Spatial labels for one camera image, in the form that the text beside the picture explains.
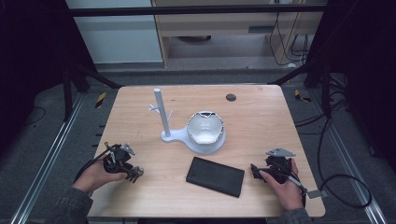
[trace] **white circular base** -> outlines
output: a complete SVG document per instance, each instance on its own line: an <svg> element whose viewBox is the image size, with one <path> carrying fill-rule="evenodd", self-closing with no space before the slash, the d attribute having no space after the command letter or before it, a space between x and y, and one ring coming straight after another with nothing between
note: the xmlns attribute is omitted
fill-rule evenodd
<svg viewBox="0 0 396 224"><path fill-rule="evenodd" d="M225 142L225 130L223 130L223 134L221 138L213 144L198 144L194 142L187 131L187 127L179 130L170 130L171 135L169 137L165 136L165 132L161 133L161 138L164 142L182 142L186 144L186 146L192 151L201 154L201 155L209 155L219 150Z"/></svg>

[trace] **gray sleeve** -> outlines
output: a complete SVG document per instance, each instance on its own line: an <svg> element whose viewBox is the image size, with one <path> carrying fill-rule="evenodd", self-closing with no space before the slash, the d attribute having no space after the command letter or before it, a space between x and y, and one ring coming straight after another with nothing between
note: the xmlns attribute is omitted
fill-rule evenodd
<svg viewBox="0 0 396 224"><path fill-rule="evenodd" d="M313 223L304 208L299 208L286 212L277 219L279 224L311 224Z"/></svg>
<svg viewBox="0 0 396 224"><path fill-rule="evenodd" d="M45 223L85 223L92 203L86 193L70 188L58 200Z"/></svg>

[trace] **person's left hand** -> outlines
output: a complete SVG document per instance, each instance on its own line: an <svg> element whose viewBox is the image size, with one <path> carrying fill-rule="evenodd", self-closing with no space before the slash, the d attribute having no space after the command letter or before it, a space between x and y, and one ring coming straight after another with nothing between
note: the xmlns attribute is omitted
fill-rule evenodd
<svg viewBox="0 0 396 224"><path fill-rule="evenodd" d="M104 157L105 156L88 167L73 184L72 188L79 189L88 194L109 182L119 181L126 178L127 174L125 173L110 174L106 172L102 161Z"/></svg>

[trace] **person's right hand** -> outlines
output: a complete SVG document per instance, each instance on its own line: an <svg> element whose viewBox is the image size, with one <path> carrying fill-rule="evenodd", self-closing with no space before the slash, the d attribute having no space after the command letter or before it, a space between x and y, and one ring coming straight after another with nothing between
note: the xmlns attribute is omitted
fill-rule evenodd
<svg viewBox="0 0 396 224"><path fill-rule="evenodd" d="M291 170L298 174L298 169L294 159L291 159ZM277 199L286 211L303 208L300 188L287 180L284 184L279 184L271 175L264 171L260 171L264 180L272 187Z"/></svg>

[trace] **wooden table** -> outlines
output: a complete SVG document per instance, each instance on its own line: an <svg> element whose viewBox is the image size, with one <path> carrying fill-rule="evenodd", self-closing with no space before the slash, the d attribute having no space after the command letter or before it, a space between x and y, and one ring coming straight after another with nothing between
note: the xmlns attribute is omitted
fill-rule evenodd
<svg viewBox="0 0 396 224"><path fill-rule="evenodd" d="M200 156L183 143L165 143L153 90L161 89L171 129L181 129L198 111L210 110L224 121L227 138L220 150ZM236 95L229 102L226 95ZM133 86L120 89L96 155L110 145L130 143L129 160L145 173L132 184L109 183L96 190L89 217L277 217L283 213L271 188L254 179L250 164L265 167L265 152L276 147L297 154L299 177L308 190L317 189L282 90L266 85ZM192 158L245 170L239 198L186 182ZM308 199L311 217L325 213L321 199Z"/></svg>

